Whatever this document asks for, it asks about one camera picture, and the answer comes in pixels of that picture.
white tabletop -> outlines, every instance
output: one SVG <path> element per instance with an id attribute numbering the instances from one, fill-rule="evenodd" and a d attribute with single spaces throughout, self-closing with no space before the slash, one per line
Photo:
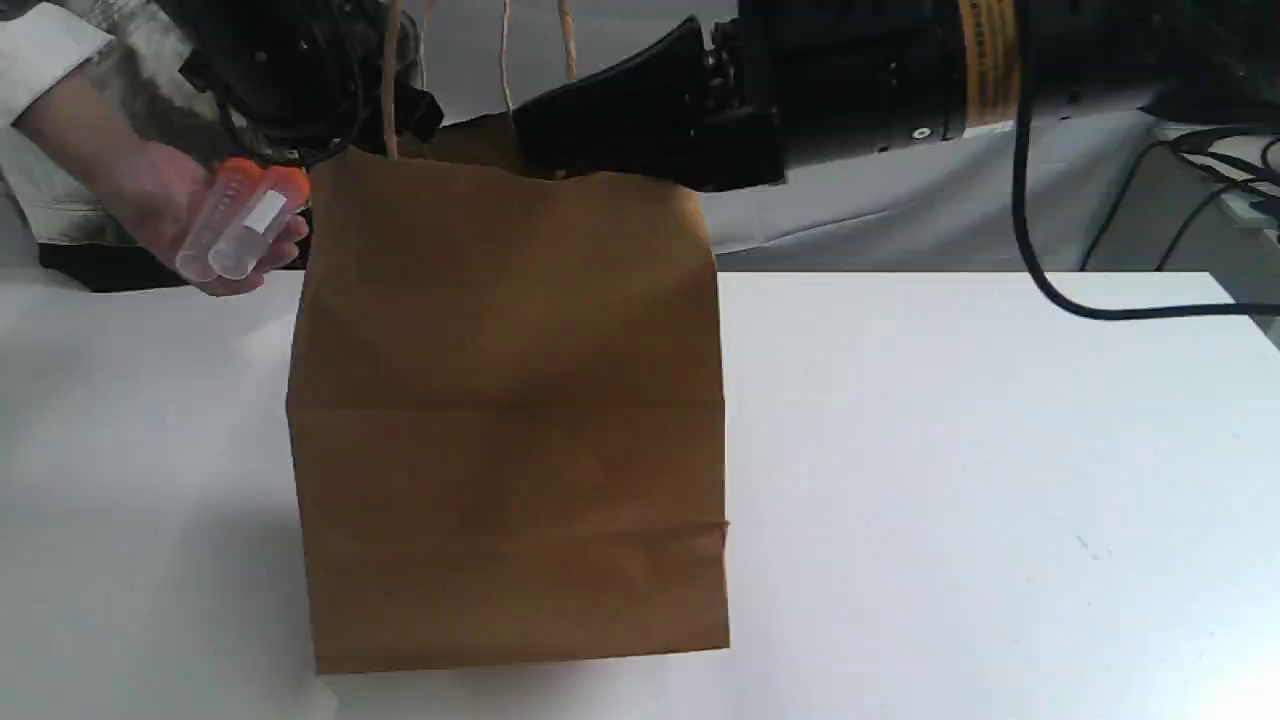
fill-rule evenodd
<path id="1" fill-rule="evenodd" d="M 329 679 L 338 710 L 283 414 L 297 278 L 36 278 L 0 277 L 5 719 L 1280 716 L 1280 355 L 1248 320 L 1093 324 L 1019 275 L 726 275 L 735 648 Z"/>

brown paper bag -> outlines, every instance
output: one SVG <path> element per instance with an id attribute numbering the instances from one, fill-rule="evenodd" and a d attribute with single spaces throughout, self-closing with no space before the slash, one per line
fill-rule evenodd
<path id="1" fill-rule="evenodd" d="M 698 199 L 526 179 L 508 126 L 315 174 L 289 391 L 321 673 L 723 648 Z"/>

plastic tube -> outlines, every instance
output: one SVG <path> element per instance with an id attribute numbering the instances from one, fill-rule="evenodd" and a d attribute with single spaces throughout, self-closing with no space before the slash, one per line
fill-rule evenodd
<path id="1" fill-rule="evenodd" d="M 265 174 L 262 168 L 243 158 L 232 158 L 223 163 L 205 206 L 178 251 L 178 274 L 197 283 L 218 277 L 218 270 L 209 263 L 209 252 L 230 227 L 232 220 L 244 209 L 253 188 L 262 182 Z"/>
<path id="2" fill-rule="evenodd" d="M 305 172 L 269 168 L 248 202 L 214 245 L 209 264 L 224 278 L 247 278 L 310 199 L 311 181 Z"/>

paper bag handle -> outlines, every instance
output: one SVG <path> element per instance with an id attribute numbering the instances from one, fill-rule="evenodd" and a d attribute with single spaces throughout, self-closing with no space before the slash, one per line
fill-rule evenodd
<path id="1" fill-rule="evenodd" d="M 561 20 L 561 36 L 564 38 L 564 74 L 570 82 L 577 79 L 577 35 L 573 26 L 573 12 L 570 9 L 570 0 L 557 0 L 557 12 Z M 435 0 L 426 0 L 422 10 L 422 46 L 426 46 L 426 31 L 435 9 Z M 387 3 L 387 35 L 383 38 L 383 141 L 387 145 L 387 156 L 399 160 L 399 142 L 396 133 L 396 56 L 399 45 L 401 29 L 401 0 L 388 0 Z M 502 0 L 502 42 L 498 49 L 498 73 L 502 78 L 502 96 L 507 105 L 507 117 L 511 117 L 513 104 L 511 101 L 511 79 L 507 74 L 507 40 L 511 35 L 511 0 Z M 425 63 L 424 56 L 419 59 Z"/>

person's arm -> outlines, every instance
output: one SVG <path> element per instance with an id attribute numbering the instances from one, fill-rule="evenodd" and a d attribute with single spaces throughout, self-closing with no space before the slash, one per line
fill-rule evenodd
<path id="1" fill-rule="evenodd" d="M 58 13 L 41 12 L 46 8 Z M 101 49 L 97 36 L 106 36 L 60 13 L 65 10 L 41 5 L 19 20 L 0 23 L 0 120 L 31 138 L 93 192 L 140 245 L 174 268 L 211 184 L 210 174 L 182 151 L 138 137 L 124 114 L 93 87 L 84 68 Z M 15 35 L 9 27 L 22 23 L 28 23 L 26 32 L 32 36 Z M 64 31 L 70 40 L 60 35 Z M 40 47 L 41 38 L 55 46 L 52 55 Z M 5 46 L 8 41 L 14 44 Z M 306 233 L 306 222 L 297 218 L 252 275 L 197 287 L 218 296 L 251 292 L 268 272 L 293 261 Z"/>
<path id="2" fill-rule="evenodd" d="M 119 191 L 120 168 L 146 145 L 83 68 L 35 100 L 14 127 L 104 201 Z"/>

